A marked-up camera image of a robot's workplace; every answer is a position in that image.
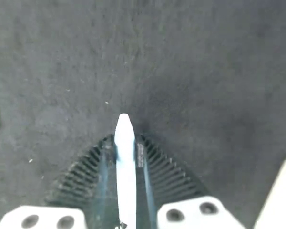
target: white plastic part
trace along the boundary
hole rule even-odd
[[[87,229],[81,210],[21,206],[7,214],[0,229]]]
[[[214,197],[201,197],[163,205],[158,229],[244,229]]]
[[[286,229],[286,161],[272,186],[255,229]]]
[[[137,187],[135,164],[135,136],[127,114],[121,114],[116,126],[114,142],[117,148],[116,174],[120,222],[127,229],[136,228]]]

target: white object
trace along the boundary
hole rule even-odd
[[[7,213],[0,222],[0,229],[87,229],[81,210],[21,206]]]
[[[114,142],[117,148],[116,174],[120,222],[127,229],[136,228],[137,187],[135,164],[135,136],[127,114],[121,114],[116,126]]]
[[[286,229],[286,161],[255,224],[255,229],[268,228]]]
[[[158,229],[244,229],[214,197],[201,197],[163,205]]]

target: mounting hole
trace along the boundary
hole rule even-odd
[[[166,218],[170,222],[180,222],[184,220],[184,215],[177,209],[171,209],[166,213]]]
[[[215,204],[206,202],[200,205],[200,211],[205,215],[213,215],[218,212],[218,208]]]
[[[37,224],[38,219],[39,219],[38,215],[28,216],[27,218],[25,218],[22,221],[21,226],[22,226],[22,228],[32,228],[32,227],[34,227]]]
[[[71,229],[74,226],[74,218],[72,216],[62,217],[58,223],[58,229]]]

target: screw hole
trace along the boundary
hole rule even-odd
[[[180,222],[184,220],[184,215],[177,209],[171,209],[166,213],[166,218],[170,222]]]
[[[212,203],[203,203],[200,205],[200,211],[205,215],[213,215],[218,212],[218,208]]]
[[[37,224],[38,219],[39,219],[38,215],[28,216],[27,218],[24,219],[24,221],[22,221],[21,226],[22,228],[32,228]]]
[[[74,226],[74,218],[72,216],[65,216],[57,223],[58,229],[71,229]]]

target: gray carpet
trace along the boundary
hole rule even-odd
[[[286,0],[0,0],[0,218],[121,112],[251,228],[286,158]]]

